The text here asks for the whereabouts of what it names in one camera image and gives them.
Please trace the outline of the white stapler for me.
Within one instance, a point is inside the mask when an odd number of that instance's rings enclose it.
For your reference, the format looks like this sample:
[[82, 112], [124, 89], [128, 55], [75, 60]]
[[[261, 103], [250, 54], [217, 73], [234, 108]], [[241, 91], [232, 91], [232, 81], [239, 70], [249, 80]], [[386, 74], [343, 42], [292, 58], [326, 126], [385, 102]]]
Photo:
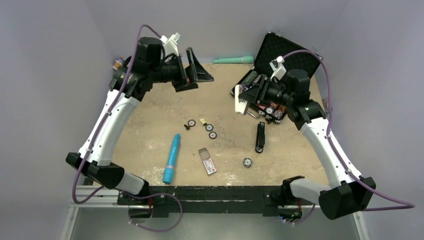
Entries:
[[234, 87], [234, 111], [237, 114], [242, 114], [242, 115], [246, 115], [248, 108], [249, 108], [249, 103], [240, 98], [240, 95], [244, 92], [244, 87], [241, 84], [237, 84]]

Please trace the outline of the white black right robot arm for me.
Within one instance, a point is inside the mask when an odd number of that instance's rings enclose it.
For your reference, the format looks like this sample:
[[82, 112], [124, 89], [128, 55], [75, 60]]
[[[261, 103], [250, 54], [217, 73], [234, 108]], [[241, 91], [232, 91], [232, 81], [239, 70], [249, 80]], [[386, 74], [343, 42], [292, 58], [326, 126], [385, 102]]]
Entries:
[[341, 160], [337, 140], [331, 136], [329, 119], [321, 105], [310, 98], [310, 77], [301, 69], [284, 74], [279, 83], [263, 76], [259, 84], [244, 90], [241, 84], [234, 87], [235, 102], [276, 103], [286, 108], [289, 119], [308, 140], [323, 166], [328, 184], [310, 181], [304, 176], [283, 180], [274, 200], [282, 205], [298, 199], [318, 204], [329, 220], [335, 220], [365, 210], [376, 183], [372, 177], [364, 178], [353, 166]]

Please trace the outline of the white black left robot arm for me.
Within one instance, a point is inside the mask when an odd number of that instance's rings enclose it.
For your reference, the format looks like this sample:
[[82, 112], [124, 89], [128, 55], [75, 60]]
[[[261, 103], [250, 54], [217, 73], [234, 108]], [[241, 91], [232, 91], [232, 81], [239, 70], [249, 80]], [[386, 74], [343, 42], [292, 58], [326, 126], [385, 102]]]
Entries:
[[182, 92], [214, 81], [192, 48], [186, 53], [189, 64], [184, 67], [175, 41], [165, 36], [141, 37], [135, 53], [113, 74], [102, 114], [87, 141], [78, 152], [68, 153], [66, 163], [108, 189], [129, 193], [136, 204], [146, 203], [149, 183], [113, 163], [114, 150], [130, 116], [154, 84], [171, 83], [176, 92]]

